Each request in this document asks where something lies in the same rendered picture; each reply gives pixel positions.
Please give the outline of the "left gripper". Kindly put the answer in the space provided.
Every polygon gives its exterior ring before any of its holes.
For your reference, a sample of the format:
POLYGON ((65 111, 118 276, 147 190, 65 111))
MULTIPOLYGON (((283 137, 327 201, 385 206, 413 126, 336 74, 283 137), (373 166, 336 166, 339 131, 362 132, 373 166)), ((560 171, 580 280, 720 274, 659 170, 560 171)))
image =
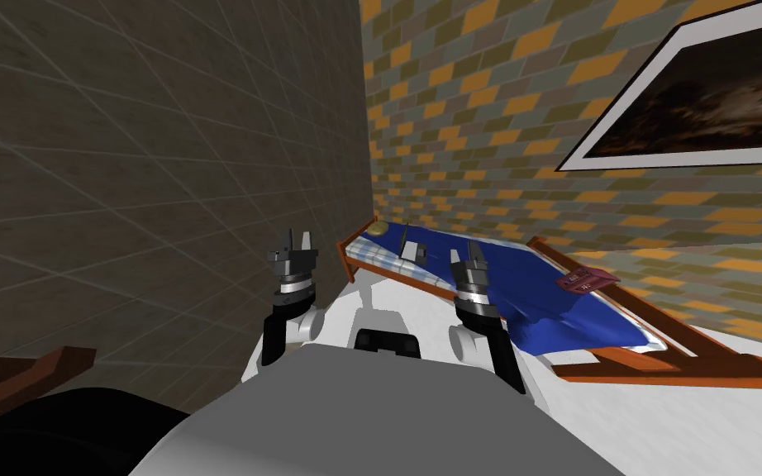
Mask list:
POLYGON ((288 229, 288 250, 270 251, 268 261, 274 267, 274 274, 281 284, 298 283, 312 278, 317 264, 317 250, 312 248, 312 233, 304 231, 301 250, 295 250, 294 231, 288 229))

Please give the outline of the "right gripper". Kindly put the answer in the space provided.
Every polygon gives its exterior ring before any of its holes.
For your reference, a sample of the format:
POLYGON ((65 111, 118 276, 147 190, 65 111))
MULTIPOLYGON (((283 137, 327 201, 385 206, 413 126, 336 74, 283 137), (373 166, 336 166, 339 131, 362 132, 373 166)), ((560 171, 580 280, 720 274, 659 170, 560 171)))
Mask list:
POLYGON ((469 260, 460 261, 456 249, 450 250, 450 271, 456 292, 484 292, 489 285, 488 264, 478 240, 467 242, 469 260))

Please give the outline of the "grey and black flat object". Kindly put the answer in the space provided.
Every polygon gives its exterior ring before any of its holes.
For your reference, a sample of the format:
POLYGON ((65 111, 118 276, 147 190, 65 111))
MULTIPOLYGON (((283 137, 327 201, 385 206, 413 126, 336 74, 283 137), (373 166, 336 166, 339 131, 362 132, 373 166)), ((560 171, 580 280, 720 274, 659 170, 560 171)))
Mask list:
POLYGON ((427 265, 427 247, 426 244, 409 240, 407 238, 409 230, 409 224, 406 223, 403 226, 402 234, 400 237, 400 246, 398 258, 410 262, 421 268, 425 268, 427 265))

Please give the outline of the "blue blanket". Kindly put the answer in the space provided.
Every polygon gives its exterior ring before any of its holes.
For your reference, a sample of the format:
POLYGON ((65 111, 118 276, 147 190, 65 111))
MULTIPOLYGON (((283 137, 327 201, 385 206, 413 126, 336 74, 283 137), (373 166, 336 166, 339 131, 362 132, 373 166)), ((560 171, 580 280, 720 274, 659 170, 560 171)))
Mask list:
POLYGON ((562 271, 532 251, 479 242, 488 264, 488 298, 508 322, 514 345, 530 355, 621 347, 650 351, 648 335, 593 296, 567 293, 562 271))

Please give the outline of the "dark red book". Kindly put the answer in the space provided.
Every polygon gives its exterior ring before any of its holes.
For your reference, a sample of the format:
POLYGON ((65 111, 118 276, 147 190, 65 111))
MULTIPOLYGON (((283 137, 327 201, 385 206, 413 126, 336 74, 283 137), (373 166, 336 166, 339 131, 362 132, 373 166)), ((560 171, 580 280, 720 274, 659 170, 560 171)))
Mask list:
POLYGON ((555 283, 567 293, 585 295, 620 281, 604 269, 582 266, 556 279, 555 283))

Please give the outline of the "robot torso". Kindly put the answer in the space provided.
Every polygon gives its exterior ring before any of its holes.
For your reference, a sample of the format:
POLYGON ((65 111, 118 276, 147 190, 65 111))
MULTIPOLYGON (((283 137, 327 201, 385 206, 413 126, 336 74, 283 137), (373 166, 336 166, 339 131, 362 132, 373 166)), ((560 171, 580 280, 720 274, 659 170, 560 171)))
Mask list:
POLYGON ((494 373, 311 343, 185 417, 130 476, 623 476, 494 373))

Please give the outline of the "brown wooden bed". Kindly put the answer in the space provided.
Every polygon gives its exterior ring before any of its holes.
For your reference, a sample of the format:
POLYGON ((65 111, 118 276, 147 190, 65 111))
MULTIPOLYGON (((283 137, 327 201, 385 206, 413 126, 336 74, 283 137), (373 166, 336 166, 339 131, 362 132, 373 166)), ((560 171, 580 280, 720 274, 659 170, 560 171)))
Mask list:
MULTIPOLYGON (((384 254, 379 253, 383 250, 379 247, 370 251, 366 258, 348 254, 349 246, 376 223, 377 216, 344 240, 336 242, 350 282, 355 281, 355 273, 359 269, 365 269, 430 295, 452 300, 455 291, 449 288, 450 284, 442 287, 439 278, 415 277, 402 260, 399 260, 401 264, 394 261, 384 263, 380 258, 384 254)), ((559 271, 580 266, 539 236, 531 238, 522 250, 532 250, 537 259, 545 259, 559 271)), ((666 345, 666 349, 645 352, 616 347, 591 349, 588 352, 597 362, 549 364, 563 380, 573 383, 762 389, 762 356, 740 354, 616 284, 601 288, 593 296, 612 307, 619 316, 635 319, 641 331, 649 331, 666 345), (695 355, 677 348, 673 345, 675 343, 683 344, 695 355)))

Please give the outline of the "white framed dark picture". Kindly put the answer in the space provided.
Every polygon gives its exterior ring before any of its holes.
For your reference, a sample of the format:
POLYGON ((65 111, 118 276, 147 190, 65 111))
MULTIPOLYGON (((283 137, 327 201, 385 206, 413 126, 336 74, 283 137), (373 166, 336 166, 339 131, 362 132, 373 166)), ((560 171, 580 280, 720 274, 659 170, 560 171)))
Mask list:
POLYGON ((762 164, 762 0, 675 27, 560 170, 752 164, 762 164))

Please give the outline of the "brown wooden furniture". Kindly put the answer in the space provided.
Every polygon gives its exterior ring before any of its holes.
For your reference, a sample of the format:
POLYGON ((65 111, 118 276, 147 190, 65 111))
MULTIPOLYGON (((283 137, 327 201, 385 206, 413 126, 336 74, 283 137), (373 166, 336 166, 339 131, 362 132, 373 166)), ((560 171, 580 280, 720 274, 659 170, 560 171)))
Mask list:
POLYGON ((64 346, 37 359, 0 356, 0 416, 91 369, 96 354, 64 346))

